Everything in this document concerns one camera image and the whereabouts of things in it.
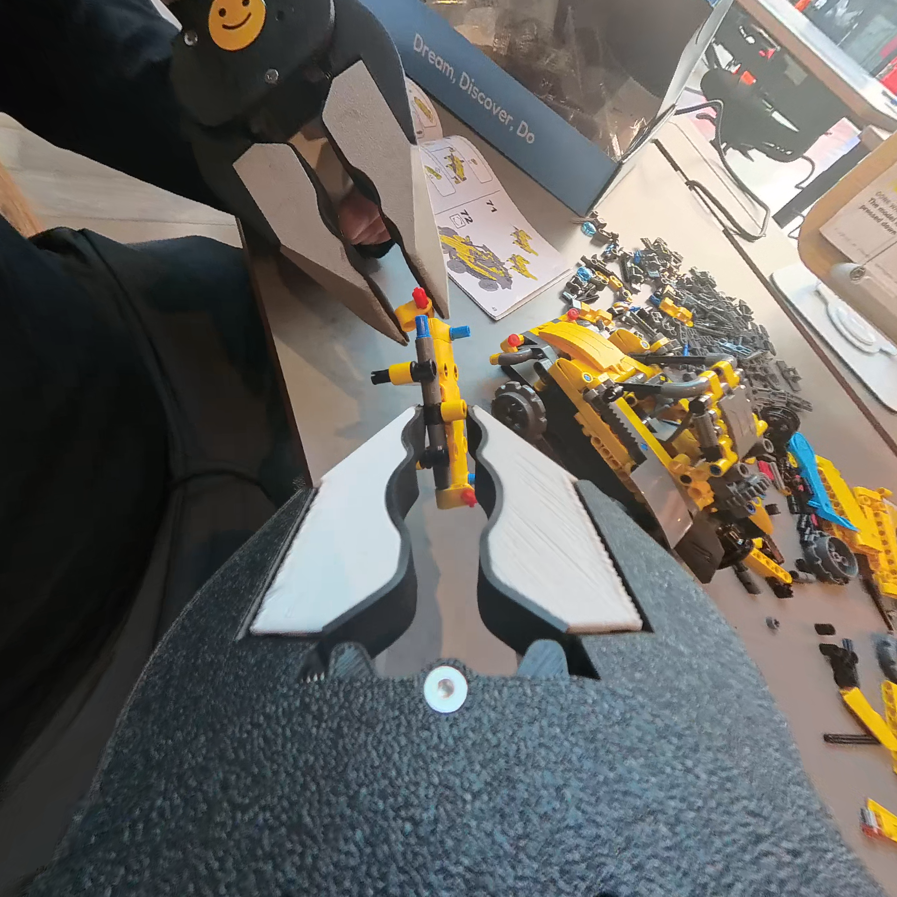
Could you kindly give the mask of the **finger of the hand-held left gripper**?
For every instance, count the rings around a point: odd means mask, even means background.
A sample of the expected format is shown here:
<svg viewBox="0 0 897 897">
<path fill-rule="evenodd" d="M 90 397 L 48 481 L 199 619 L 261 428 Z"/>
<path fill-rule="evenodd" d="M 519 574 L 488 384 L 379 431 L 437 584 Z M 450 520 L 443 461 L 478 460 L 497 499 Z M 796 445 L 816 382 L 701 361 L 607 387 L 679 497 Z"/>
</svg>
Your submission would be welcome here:
<svg viewBox="0 0 897 897">
<path fill-rule="evenodd" d="M 395 310 L 363 272 L 358 253 L 338 230 L 327 191 L 297 148 L 256 142 L 232 167 L 281 254 L 365 324 L 407 345 Z"/>
<path fill-rule="evenodd" d="M 428 179 L 414 129 L 403 73 L 389 97 L 363 60 L 336 74 L 321 123 L 353 183 L 372 196 L 409 272 L 436 313 L 449 317 L 448 277 L 432 211 Z"/>
</svg>

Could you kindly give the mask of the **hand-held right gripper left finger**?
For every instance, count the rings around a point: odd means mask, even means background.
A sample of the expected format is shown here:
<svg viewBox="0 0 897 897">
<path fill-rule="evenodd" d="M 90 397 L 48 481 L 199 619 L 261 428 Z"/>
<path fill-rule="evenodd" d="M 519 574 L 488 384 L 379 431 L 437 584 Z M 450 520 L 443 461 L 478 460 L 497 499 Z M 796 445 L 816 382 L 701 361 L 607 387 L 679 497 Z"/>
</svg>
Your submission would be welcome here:
<svg viewBox="0 0 897 897">
<path fill-rule="evenodd" d="M 310 647 L 301 676 L 325 676 L 342 645 L 374 659 L 413 623 L 418 582 L 406 516 L 419 498 L 423 409 L 398 415 L 312 490 L 266 571 L 249 635 Z"/>
</svg>

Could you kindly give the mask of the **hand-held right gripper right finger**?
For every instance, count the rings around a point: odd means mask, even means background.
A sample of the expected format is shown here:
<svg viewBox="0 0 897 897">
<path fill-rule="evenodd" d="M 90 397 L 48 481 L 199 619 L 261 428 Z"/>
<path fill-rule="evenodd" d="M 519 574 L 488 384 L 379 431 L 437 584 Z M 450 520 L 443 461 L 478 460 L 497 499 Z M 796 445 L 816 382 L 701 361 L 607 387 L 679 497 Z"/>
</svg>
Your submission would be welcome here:
<svg viewBox="0 0 897 897">
<path fill-rule="evenodd" d="M 587 499 L 598 494 L 480 406 L 468 414 L 480 536 L 477 606 L 523 659 L 537 644 L 567 673 L 599 679 L 585 639 L 637 634 L 644 620 Z"/>
</svg>

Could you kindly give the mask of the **yellow brick subassembly blue pins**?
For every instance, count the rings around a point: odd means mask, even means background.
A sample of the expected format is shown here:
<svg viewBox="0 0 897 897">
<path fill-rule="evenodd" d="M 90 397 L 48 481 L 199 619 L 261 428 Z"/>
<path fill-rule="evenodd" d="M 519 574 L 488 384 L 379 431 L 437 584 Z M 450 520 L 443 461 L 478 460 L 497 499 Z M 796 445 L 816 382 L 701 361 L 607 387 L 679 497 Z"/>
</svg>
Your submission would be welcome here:
<svg viewBox="0 0 897 897">
<path fill-rule="evenodd" d="M 458 385 L 455 342 L 470 336 L 470 327 L 451 326 L 435 314 L 417 319 L 413 337 L 416 358 L 371 373 L 375 385 L 420 387 L 427 442 L 417 465 L 432 471 L 435 489 L 470 484 L 468 468 L 467 404 Z"/>
</svg>

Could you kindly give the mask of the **person's left forearm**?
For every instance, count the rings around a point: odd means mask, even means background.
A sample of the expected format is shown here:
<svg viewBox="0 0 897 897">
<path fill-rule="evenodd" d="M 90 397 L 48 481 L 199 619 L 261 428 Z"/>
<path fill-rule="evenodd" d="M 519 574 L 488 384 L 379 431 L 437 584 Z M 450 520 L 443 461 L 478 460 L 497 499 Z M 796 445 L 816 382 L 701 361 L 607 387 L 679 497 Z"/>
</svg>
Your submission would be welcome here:
<svg viewBox="0 0 897 897">
<path fill-rule="evenodd" d="M 228 212 L 183 130 L 177 36 L 151 2 L 3 1 L 2 112 L 59 148 Z"/>
</svg>

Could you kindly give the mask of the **grey desk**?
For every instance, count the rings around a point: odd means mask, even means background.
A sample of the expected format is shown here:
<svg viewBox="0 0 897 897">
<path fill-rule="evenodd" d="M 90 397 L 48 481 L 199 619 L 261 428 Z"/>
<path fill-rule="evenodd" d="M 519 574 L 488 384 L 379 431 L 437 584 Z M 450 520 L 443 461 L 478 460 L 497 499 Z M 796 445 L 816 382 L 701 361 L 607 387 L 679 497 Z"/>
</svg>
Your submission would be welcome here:
<svg viewBox="0 0 897 897">
<path fill-rule="evenodd" d="M 375 387 L 363 386 L 362 362 L 374 366 L 387 360 L 387 345 L 350 312 L 342 309 L 322 289 L 288 264 L 279 250 L 266 246 L 261 238 L 241 232 L 249 254 L 253 286 L 262 303 L 265 324 L 273 335 L 273 345 L 283 368 L 282 380 L 291 410 L 291 424 L 298 420 L 299 435 L 310 452 L 311 478 L 315 486 L 331 467 L 349 456 L 350 449 L 362 445 L 363 437 L 378 430 L 380 416 L 398 413 L 398 398 L 374 396 Z M 480 620 L 475 595 L 479 572 L 482 532 L 488 528 L 483 510 L 437 510 L 433 486 L 420 486 L 423 510 L 410 512 L 410 523 L 420 526 L 411 533 L 413 559 L 421 607 L 410 635 L 397 648 L 387 651 L 377 666 L 389 672 L 410 671 L 419 662 L 433 659 L 437 648 L 451 648 L 475 667 L 494 672 L 510 671 L 512 648 L 499 644 L 487 633 Z M 647 879 L 661 872 L 672 874 L 674 861 L 683 860 L 683 875 L 698 874 L 695 884 L 658 884 L 659 895 L 860 895 L 866 884 L 877 895 L 895 895 L 895 859 L 886 859 L 879 845 L 861 847 L 858 834 L 842 835 L 845 801 L 858 795 L 858 782 L 883 775 L 884 760 L 867 759 L 847 765 L 847 783 L 825 784 L 824 797 L 835 797 L 838 821 L 833 821 L 825 801 L 813 782 L 806 778 L 789 723 L 779 713 L 767 682 L 746 653 L 745 645 L 720 616 L 714 602 L 693 577 L 681 569 L 642 532 L 637 523 L 615 500 L 603 496 L 591 484 L 586 498 L 600 499 L 599 522 L 605 527 L 606 547 L 618 572 L 645 573 L 649 590 L 638 592 L 643 611 L 648 611 L 641 634 L 600 634 L 586 638 L 585 648 L 598 650 L 592 658 L 598 664 L 599 679 L 572 677 L 563 681 L 578 713 L 576 725 L 563 720 L 553 723 L 549 755 L 535 760 L 545 763 L 553 776 L 560 776 L 565 789 L 576 777 L 589 786 L 583 791 L 585 809 L 601 811 L 600 822 L 609 822 L 619 810 L 620 825 L 614 822 L 608 837 L 620 835 L 613 843 L 614 862 L 626 859 L 626 851 L 636 845 L 642 830 L 650 841 L 645 849 L 660 848 L 661 841 L 674 829 L 681 829 L 685 844 L 670 848 L 657 862 L 645 860 L 644 875 L 634 884 L 639 895 L 647 895 L 654 885 Z M 550 710 L 560 712 L 558 701 L 548 701 L 545 688 L 562 679 L 480 677 L 476 698 L 477 723 L 470 737 L 461 738 L 461 752 L 437 758 L 435 770 L 448 776 L 449 759 L 474 759 L 491 763 L 513 749 L 515 763 L 510 785 L 499 796 L 498 786 L 488 788 L 486 808 L 491 813 L 517 808 L 521 816 L 521 836 L 554 836 L 560 816 L 548 813 L 545 795 L 520 791 L 524 779 L 536 771 L 535 760 L 523 759 L 529 750 L 534 724 L 549 720 Z M 526 683 L 545 688 L 539 692 L 552 706 L 527 702 L 520 714 L 511 713 L 520 702 L 518 694 Z M 599 782 L 605 768 L 619 771 L 622 786 L 633 786 L 639 806 L 623 805 Z M 835 846 L 847 852 L 853 871 L 845 883 L 834 883 L 837 857 L 827 847 L 810 859 L 813 846 L 809 823 L 823 824 L 824 834 L 832 835 Z"/>
</svg>

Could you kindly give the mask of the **person's left hand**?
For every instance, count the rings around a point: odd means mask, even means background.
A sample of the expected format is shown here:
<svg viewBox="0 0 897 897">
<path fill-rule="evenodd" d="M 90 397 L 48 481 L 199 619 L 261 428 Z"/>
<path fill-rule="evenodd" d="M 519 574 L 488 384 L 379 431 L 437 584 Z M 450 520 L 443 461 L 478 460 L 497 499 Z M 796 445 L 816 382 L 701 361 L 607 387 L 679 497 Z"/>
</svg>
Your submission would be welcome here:
<svg viewBox="0 0 897 897">
<path fill-rule="evenodd" d="M 375 202 L 353 187 L 337 204 L 343 237 L 353 246 L 379 246 L 392 241 Z"/>
</svg>

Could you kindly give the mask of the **brick instruction booklet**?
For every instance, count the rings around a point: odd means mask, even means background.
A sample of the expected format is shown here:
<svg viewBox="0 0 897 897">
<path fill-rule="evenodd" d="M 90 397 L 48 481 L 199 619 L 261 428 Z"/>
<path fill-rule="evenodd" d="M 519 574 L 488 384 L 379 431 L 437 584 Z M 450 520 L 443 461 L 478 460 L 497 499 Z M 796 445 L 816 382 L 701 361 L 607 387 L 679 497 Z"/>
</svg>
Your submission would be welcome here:
<svg viewBox="0 0 897 897">
<path fill-rule="evenodd" d="M 501 320 L 570 266 L 524 218 L 481 150 L 462 135 L 445 135 L 433 102 L 410 79 L 406 91 L 448 275 Z"/>
</svg>

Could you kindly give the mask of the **dark blue cardboard box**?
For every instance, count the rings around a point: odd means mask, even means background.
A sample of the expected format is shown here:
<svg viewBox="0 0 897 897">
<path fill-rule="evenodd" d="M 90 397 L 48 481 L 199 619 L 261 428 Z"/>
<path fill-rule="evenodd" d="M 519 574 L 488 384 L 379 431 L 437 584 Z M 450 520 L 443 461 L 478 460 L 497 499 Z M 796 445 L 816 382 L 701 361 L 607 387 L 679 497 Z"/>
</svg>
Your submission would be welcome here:
<svg viewBox="0 0 897 897">
<path fill-rule="evenodd" d="M 717 3 L 707 49 L 733 3 L 706 2 Z M 591 210 L 634 154 L 676 111 L 676 107 L 670 109 L 622 160 L 615 161 L 426 2 L 364 3 L 391 35 L 407 77 L 575 213 Z"/>
</svg>

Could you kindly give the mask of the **yellow toy brick car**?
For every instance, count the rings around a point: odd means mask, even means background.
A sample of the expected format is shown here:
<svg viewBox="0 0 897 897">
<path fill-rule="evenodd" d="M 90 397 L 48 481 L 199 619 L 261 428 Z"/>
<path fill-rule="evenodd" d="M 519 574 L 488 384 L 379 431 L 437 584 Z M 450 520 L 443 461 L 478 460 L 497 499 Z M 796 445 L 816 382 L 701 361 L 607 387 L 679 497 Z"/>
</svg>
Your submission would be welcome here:
<svg viewBox="0 0 897 897">
<path fill-rule="evenodd" d="M 701 583 L 754 546 L 784 569 L 764 500 L 774 451 L 739 363 L 684 357 L 604 313 L 570 312 L 501 344 L 491 414 L 622 504 Z"/>
</svg>

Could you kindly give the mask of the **clear plastic bag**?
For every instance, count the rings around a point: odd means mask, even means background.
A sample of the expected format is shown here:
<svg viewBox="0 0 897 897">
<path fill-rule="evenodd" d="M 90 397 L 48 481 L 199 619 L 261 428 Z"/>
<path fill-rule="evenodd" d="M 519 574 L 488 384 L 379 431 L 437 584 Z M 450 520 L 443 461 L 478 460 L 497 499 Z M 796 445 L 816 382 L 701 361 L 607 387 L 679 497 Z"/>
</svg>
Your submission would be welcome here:
<svg viewBox="0 0 897 897">
<path fill-rule="evenodd" d="M 711 39 L 716 4 L 425 3 L 615 161 L 677 106 Z"/>
</svg>

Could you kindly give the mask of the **yellow beam with black pins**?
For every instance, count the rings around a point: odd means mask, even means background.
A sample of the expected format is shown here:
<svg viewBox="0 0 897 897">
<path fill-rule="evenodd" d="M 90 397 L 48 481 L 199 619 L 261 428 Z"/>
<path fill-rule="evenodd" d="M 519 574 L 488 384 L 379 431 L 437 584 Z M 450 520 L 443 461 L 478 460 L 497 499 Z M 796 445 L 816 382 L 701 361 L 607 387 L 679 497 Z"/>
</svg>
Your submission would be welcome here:
<svg viewBox="0 0 897 897">
<path fill-rule="evenodd" d="M 756 576 L 767 583 L 777 598 L 789 599 L 793 596 L 794 577 L 763 551 L 760 539 L 754 540 L 751 550 L 734 564 L 734 572 L 751 595 L 759 594 L 754 580 Z"/>
</svg>

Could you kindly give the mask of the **person's dark clothed body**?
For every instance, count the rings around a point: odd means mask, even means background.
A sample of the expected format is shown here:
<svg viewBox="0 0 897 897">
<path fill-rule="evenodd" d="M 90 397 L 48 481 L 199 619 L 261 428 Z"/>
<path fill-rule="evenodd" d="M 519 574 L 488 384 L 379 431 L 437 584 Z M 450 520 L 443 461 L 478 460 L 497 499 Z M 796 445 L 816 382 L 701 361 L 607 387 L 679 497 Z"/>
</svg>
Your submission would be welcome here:
<svg viewBox="0 0 897 897">
<path fill-rule="evenodd" d="M 2 221 L 2 895 L 53 858 L 164 633 L 304 462 L 244 254 Z"/>
</svg>

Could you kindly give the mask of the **blue brick panel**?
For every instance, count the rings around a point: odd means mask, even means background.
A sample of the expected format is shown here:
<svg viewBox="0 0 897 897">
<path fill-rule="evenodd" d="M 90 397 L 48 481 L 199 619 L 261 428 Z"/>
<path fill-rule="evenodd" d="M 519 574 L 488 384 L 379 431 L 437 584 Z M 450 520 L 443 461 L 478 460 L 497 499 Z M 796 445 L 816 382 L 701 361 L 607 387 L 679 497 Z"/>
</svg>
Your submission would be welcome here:
<svg viewBox="0 0 897 897">
<path fill-rule="evenodd" d="M 809 489 L 808 507 L 820 519 L 840 526 L 847 531 L 858 532 L 856 526 L 840 515 L 834 508 L 816 462 L 813 447 L 801 432 L 795 432 L 789 439 L 789 454 L 795 459 L 798 473 Z"/>
</svg>

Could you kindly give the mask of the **loose dark tyre wheel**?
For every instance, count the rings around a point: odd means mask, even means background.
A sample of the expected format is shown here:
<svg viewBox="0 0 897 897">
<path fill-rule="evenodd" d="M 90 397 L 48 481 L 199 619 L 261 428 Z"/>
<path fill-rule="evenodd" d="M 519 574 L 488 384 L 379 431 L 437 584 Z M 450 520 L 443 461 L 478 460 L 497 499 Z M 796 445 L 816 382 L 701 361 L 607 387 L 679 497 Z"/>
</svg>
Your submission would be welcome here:
<svg viewBox="0 0 897 897">
<path fill-rule="evenodd" d="M 846 543 L 815 531 L 802 541 L 804 561 L 821 582 L 846 586 L 858 576 L 858 561 Z"/>
</svg>

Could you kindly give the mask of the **pile of dark small bricks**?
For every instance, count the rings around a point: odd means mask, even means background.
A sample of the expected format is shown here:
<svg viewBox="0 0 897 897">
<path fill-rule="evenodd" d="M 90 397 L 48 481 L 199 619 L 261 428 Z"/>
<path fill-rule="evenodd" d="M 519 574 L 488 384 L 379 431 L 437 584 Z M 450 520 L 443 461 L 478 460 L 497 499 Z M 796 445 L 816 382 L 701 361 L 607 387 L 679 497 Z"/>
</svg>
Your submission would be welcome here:
<svg viewBox="0 0 897 897">
<path fill-rule="evenodd" d="M 562 290 L 580 311 L 605 306 L 615 323 L 653 343 L 664 337 L 684 357 L 734 357 L 761 412 L 801 423 L 813 405 L 800 394 L 801 375 L 779 358 L 769 331 L 751 306 L 723 292 L 710 272 L 685 268 L 683 256 L 661 238 L 626 249 L 595 212 L 575 223 L 597 248 L 583 255 Z"/>
</svg>

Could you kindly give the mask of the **cluster of yellow beams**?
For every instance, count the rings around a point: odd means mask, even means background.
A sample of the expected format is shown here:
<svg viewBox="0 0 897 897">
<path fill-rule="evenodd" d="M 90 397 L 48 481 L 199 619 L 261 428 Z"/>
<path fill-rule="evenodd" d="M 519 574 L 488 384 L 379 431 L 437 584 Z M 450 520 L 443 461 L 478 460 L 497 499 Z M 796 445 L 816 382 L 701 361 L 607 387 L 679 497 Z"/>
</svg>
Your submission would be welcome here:
<svg viewBox="0 0 897 897">
<path fill-rule="evenodd" d="M 815 463 L 824 490 L 815 516 L 860 559 L 862 576 L 883 596 L 896 599 L 896 508 L 891 491 L 851 487 L 832 461 L 816 456 Z"/>
</svg>

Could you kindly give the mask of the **yellow beam assembly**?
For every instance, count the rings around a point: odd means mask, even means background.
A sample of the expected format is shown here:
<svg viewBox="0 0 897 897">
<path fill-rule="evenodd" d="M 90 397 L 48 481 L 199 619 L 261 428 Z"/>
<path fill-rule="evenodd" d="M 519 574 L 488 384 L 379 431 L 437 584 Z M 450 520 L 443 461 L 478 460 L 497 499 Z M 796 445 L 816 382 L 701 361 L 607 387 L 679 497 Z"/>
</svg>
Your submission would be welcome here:
<svg viewBox="0 0 897 897">
<path fill-rule="evenodd" d="M 878 711 L 876 711 L 864 693 L 857 687 L 840 688 L 840 698 L 856 719 L 863 724 L 869 734 L 887 749 L 891 755 L 896 753 L 895 730 Z"/>
</svg>

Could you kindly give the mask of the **wooden board with printed sheet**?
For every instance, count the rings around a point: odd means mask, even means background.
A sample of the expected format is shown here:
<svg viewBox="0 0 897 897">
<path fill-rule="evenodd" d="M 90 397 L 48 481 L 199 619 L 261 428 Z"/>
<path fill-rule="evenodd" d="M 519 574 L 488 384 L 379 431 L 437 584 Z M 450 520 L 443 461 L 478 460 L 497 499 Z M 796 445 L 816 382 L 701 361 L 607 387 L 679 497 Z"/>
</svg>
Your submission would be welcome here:
<svg viewBox="0 0 897 897">
<path fill-rule="evenodd" d="M 810 209 L 798 237 L 804 266 L 841 297 L 895 308 L 896 135 Z"/>
</svg>

